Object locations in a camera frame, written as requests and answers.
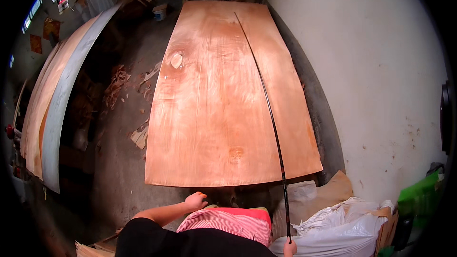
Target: striped cloth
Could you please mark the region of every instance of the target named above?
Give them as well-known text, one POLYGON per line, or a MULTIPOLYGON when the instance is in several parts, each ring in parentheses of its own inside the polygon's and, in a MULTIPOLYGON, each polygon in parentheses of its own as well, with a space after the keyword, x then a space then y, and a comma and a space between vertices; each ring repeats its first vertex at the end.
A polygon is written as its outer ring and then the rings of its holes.
POLYGON ((219 229, 268 247, 271 220, 261 209, 204 208, 187 216, 176 232, 197 228, 219 229))

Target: black shirt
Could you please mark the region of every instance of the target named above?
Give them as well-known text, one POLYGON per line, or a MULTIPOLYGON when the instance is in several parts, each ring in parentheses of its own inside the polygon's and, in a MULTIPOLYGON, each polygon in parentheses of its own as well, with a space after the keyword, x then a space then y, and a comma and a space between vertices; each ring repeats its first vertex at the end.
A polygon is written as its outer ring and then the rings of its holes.
POLYGON ((130 220, 117 239, 124 256, 275 256, 265 245, 213 228, 165 230, 147 218, 130 220))

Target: black rod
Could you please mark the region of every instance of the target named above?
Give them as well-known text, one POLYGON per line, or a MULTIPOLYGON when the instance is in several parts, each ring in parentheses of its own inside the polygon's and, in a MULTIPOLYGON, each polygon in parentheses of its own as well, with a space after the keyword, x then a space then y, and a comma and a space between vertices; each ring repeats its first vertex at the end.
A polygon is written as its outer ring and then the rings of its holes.
POLYGON ((241 22, 239 21, 238 15, 236 14, 236 12, 234 12, 234 13, 235 13, 236 19, 238 20, 239 26, 241 27, 241 30, 243 30, 244 37, 246 38, 246 41, 248 42, 249 49, 251 50, 252 57, 254 58, 255 66, 257 67, 257 71, 259 72, 260 81, 262 82, 263 91, 265 93, 266 103, 268 104, 268 110, 270 111, 271 123, 273 123, 273 130, 275 131, 276 145, 278 146, 278 154, 279 154, 279 164, 281 165, 281 174, 283 176, 284 204, 286 206, 286 230, 287 230, 287 236, 290 238, 289 239, 289 244, 290 244, 290 243, 292 243, 292 237, 290 236, 289 198, 287 196, 286 173, 284 172, 283 155, 281 154, 281 147, 279 146, 278 131, 276 130, 275 119, 273 117, 273 112, 271 111, 270 100, 268 99, 268 94, 266 92, 265 83, 263 82, 263 77, 262 77, 262 73, 260 72, 259 64, 257 64, 257 60, 255 59, 254 52, 253 52, 253 50, 251 48, 251 44, 249 43, 249 40, 248 40, 248 36, 246 36, 246 32, 244 31, 243 26, 241 25, 241 22))

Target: curved wood sheet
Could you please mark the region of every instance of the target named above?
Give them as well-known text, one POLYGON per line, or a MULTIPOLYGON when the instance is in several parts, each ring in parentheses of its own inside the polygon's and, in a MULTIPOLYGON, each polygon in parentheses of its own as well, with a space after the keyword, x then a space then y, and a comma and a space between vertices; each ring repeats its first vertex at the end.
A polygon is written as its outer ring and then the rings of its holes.
POLYGON ((184 4, 162 61, 149 120, 145 182, 215 187, 281 180, 265 80, 286 178, 322 170, 305 97, 265 5, 184 4), (171 59, 182 56, 175 68, 171 59))
POLYGON ((26 159, 26 168, 41 180, 43 180, 43 172, 41 160, 42 142, 40 139, 43 138, 46 112, 68 59, 98 16, 79 27, 64 44, 54 48, 56 51, 54 52, 53 50, 49 55, 51 59, 49 60, 48 57, 48 60, 46 60, 44 65, 46 68, 43 67, 41 70, 38 81, 33 88, 31 102, 27 106, 26 128, 22 133, 22 139, 24 140, 21 141, 20 152, 26 159))

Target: green object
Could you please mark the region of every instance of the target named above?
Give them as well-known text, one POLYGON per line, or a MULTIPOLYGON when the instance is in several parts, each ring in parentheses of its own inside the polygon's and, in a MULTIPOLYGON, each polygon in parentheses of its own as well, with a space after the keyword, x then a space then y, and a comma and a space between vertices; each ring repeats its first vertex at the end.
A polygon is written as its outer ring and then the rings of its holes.
POLYGON ((398 214, 414 216, 413 226, 424 228, 429 218, 435 212, 440 194, 437 191, 440 170, 425 177, 414 185, 404 188, 398 197, 398 214))
POLYGON ((393 254, 393 246, 384 247, 379 250, 378 257, 390 257, 393 254))

